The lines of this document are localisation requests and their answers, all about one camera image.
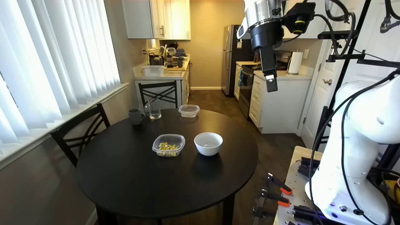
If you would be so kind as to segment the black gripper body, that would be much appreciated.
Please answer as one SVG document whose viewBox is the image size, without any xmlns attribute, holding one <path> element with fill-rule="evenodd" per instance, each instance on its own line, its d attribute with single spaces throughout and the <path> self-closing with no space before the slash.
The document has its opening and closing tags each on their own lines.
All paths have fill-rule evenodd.
<svg viewBox="0 0 400 225">
<path fill-rule="evenodd" d="M 277 74 L 274 49 L 283 41 L 284 30 L 279 21 L 257 25 L 250 31 L 253 49 L 259 51 L 262 69 L 265 76 Z"/>
</svg>

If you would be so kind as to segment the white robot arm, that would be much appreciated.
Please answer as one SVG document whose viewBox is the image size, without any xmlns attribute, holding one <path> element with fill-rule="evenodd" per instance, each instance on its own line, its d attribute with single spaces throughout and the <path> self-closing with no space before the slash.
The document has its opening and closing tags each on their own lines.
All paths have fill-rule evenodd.
<svg viewBox="0 0 400 225">
<path fill-rule="evenodd" d="M 278 89 L 274 47 L 285 30 L 307 31 L 315 5 L 303 1 L 288 12 L 282 0 L 244 0 L 239 39 L 260 54 L 267 89 Z M 313 204 L 330 220 L 348 225 L 392 225 L 385 195 L 368 180 L 383 144 L 400 141 L 400 77 L 393 71 L 374 82 L 348 82 L 335 95 L 332 129 L 319 167 L 305 185 Z"/>
</svg>

